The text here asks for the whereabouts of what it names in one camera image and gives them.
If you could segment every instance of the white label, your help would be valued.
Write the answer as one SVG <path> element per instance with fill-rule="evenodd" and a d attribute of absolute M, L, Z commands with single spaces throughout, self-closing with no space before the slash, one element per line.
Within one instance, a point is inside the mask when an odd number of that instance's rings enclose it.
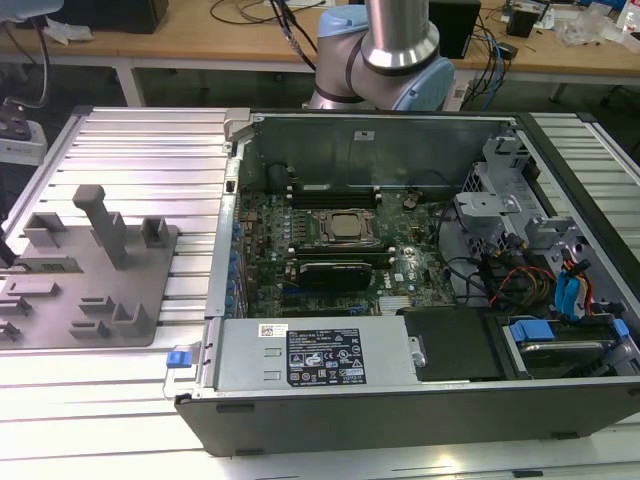
<path fill-rule="evenodd" d="M 365 130 L 358 131 L 353 134 L 353 140 L 356 142 L 373 142 L 376 138 L 376 132 Z"/>
<path fill-rule="evenodd" d="M 261 323 L 258 325 L 259 337 L 286 337 L 288 323 Z"/>

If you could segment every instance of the plastic bag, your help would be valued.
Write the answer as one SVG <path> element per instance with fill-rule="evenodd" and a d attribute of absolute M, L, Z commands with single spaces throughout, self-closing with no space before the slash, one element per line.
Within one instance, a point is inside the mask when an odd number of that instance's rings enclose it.
<path fill-rule="evenodd" d="M 631 0 L 628 8 L 625 9 L 624 24 L 622 33 L 633 33 L 640 31 L 640 0 Z"/>
<path fill-rule="evenodd" d="M 567 47 L 590 42 L 602 42 L 602 31 L 607 26 L 607 13 L 611 7 L 592 2 L 575 20 L 564 22 L 556 28 L 556 35 Z"/>

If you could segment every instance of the white paper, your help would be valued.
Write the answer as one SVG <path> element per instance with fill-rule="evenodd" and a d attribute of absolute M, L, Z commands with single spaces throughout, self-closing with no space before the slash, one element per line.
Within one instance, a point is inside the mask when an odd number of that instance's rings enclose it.
<path fill-rule="evenodd" d="M 56 22 L 47 17 L 47 27 L 42 30 L 46 35 L 56 42 L 69 45 L 69 40 L 88 42 L 93 40 L 91 29 L 82 25 L 69 25 L 67 23 Z"/>

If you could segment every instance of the blue tab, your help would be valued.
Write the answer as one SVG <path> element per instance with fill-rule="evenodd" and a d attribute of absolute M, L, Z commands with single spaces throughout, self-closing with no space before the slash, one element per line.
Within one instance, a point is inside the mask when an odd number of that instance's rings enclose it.
<path fill-rule="evenodd" d="M 569 316 L 569 320 L 577 322 L 580 317 L 576 315 L 576 300 L 580 292 L 580 280 L 576 277 L 570 278 L 567 288 L 564 290 L 564 300 L 562 302 L 562 313 Z"/>
<path fill-rule="evenodd" d="M 547 320 L 518 320 L 509 326 L 516 343 L 554 340 L 556 336 Z"/>
<path fill-rule="evenodd" d="M 167 368 L 191 368 L 191 352 L 169 352 L 167 354 Z"/>
<path fill-rule="evenodd" d="M 554 303 L 556 310 L 562 313 L 562 300 L 564 299 L 564 287 L 567 285 L 567 273 L 563 270 L 558 274 L 558 281 L 556 282 L 556 294 L 554 297 Z"/>
<path fill-rule="evenodd" d="M 624 323 L 624 320 L 622 320 L 621 318 L 616 318 L 613 320 L 613 328 L 615 329 L 621 340 L 629 336 L 629 327 L 627 327 L 627 324 Z"/>
<path fill-rule="evenodd" d="M 560 272 L 556 285 L 554 303 L 556 310 L 567 315 L 572 322 L 580 320 L 580 317 L 575 313 L 576 300 L 578 299 L 579 292 L 580 280 L 576 277 L 568 277 L 564 271 Z"/>

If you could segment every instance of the aluminum extrusion table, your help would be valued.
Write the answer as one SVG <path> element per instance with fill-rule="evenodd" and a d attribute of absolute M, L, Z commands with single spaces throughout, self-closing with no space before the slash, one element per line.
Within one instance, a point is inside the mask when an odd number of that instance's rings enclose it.
<path fill-rule="evenodd" d="M 5 223 L 18 250 L 25 240 L 11 232 L 21 230 L 31 211 L 55 211 L 67 224 L 84 221 L 70 202 L 83 182 L 102 183 L 107 207 L 120 210 L 128 223 L 161 214 L 180 227 L 181 236 L 162 323 L 149 347 L 0 352 L 3 478 L 497 479 L 513 478 L 520 470 L 558 479 L 638 478 L 640 416 L 590 438 L 567 441 L 237 458 L 206 454 L 172 402 L 163 398 L 162 384 L 166 353 L 202 335 L 226 159 L 224 113 L 95 109 L 76 114 L 20 198 Z M 602 204 L 605 213 L 638 247 L 638 217 L 633 212 L 640 187 L 637 177 L 624 176 L 634 170 L 628 157 L 596 124 L 572 115 L 536 118 L 565 158 L 571 158 L 570 165 L 598 202 L 611 202 Z M 616 203 L 616 198 L 624 202 Z M 561 209 L 561 199 L 554 202 Z M 187 379 L 194 372 L 180 374 Z"/>

